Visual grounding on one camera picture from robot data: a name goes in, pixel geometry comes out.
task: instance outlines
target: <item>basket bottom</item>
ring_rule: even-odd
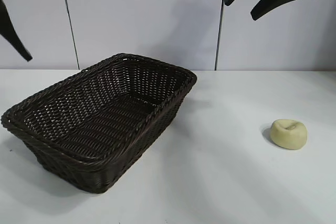
[[[152,110],[154,105],[147,104],[146,102],[139,101],[138,99],[128,99],[130,102],[138,104],[138,112],[144,116],[146,111]],[[109,165],[102,167],[102,170],[96,172],[74,171],[69,169],[67,165],[58,162],[49,155],[41,152],[40,150],[32,148],[28,143],[25,143],[27,147],[34,152],[37,160],[40,164],[49,172],[56,174],[67,182],[73,184],[75,187],[94,194],[101,194],[107,191],[111,186],[118,181],[118,179],[142,156],[142,154],[154,143],[154,141],[161,135],[161,133],[167,128],[168,125],[175,118],[177,111],[182,103],[183,99],[179,101],[174,107],[170,108],[158,121],[154,122],[151,130],[145,132],[144,135],[134,144],[124,155],[122,155],[117,162],[110,163]],[[92,120],[86,122],[85,125],[89,125],[89,122],[95,121],[95,116]]]
[[[118,97],[55,143],[74,158],[94,161],[107,150],[123,148],[130,129],[154,109],[155,105],[138,98]]]

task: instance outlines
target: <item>wicker basket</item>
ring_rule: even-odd
[[[46,170],[103,193],[172,122],[196,79],[180,67],[119,54],[13,106],[2,125]]]

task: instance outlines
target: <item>basket rim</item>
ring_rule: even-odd
[[[162,65],[168,68],[176,69],[178,71],[184,72],[187,75],[187,78],[185,82],[178,88],[177,90],[174,91],[173,94],[171,94],[169,97],[167,97],[161,104],[159,104],[147,117],[146,119],[142,120],[139,122],[132,130],[130,130],[128,136],[125,138],[125,141],[131,140],[131,144],[125,146],[123,149],[118,150],[116,153],[111,152],[111,150],[106,151],[104,154],[101,154],[99,157],[95,158],[94,161],[84,161],[81,159],[76,159],[68,154],[64,153],[61,149],[57,146],[53,146],[51,141],[48,141],[41,135],[36,134],[32,130],[30,130],[26,124],[24,124],[21,121],[16,120],[15,112],[19,111],[20,109],[26,108],[28,103],[34,102],[38,99],[41,99],[43,96],[48,95],[50,93],[54,92],[54,88],[57,86],[60,86],[68,81],[75,81],[78,79],[81,79],[85,77],[86,75],[92,74],[95,71],[103,68],[105,65],[108,65],[112,62],[115,61],[120,61],[120,60],[126,60],[127,58],[132,58],[132,59],[139,59],[139,60],[145,60],[145,61],[151,61],[152,63]],[[173,105],[175,105],[181,98],[186,96],[192,86],[196,83],[197,76],[191,72],[188,69],[178,67],[163,61],[159,61],[156,59],[152,59],[149,57],[145,56],[140,56],[140,55],[135,55],[135,54],[117,54],[112,57],[109,57],[105,60],[102,60],[101,62],[85,68],[81,70],[79,73],[74,74],[70,77],[65,78],[64,80],[61,80],[31,96],[28,98],[24,99],[22,102],[12,106],[9,108],[1,118],[1,122],[3,127],[9,128],[11,127],[12,129],[14,128],[14,131],[20,132],[19,135],[22,137],[19,137],[22,139],[24,142],[27,142],[28,144],[31,145],[37,145],[36,148],[39,150],[43,151],[45,154],[53,156],[56,159],[60,159],[64,161],[67,165],[70,165],[73,167],[75,170],[78,170],[78,166],[80,165],[82,168],[88,168],[90,166],[90,171],[97,171],[103,168],[104,164],[107,163],[115,163],[123,154],[125,154],[136,142],[137,140],[145,133],[147,130],[150,128],[150,126],[158,120],[169,108],[171,108]]]

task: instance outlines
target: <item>rectangular basket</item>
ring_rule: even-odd
[[[180,67],[118,54],[13,106],[2,125],[46,170],[103,193],[172,122],[196,79]]]

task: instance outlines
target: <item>woven pattern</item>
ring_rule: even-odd
[[[13,106],[2,125],[46,170],[103,193],[169,126],[195,82],[189,70],[119,54]]]

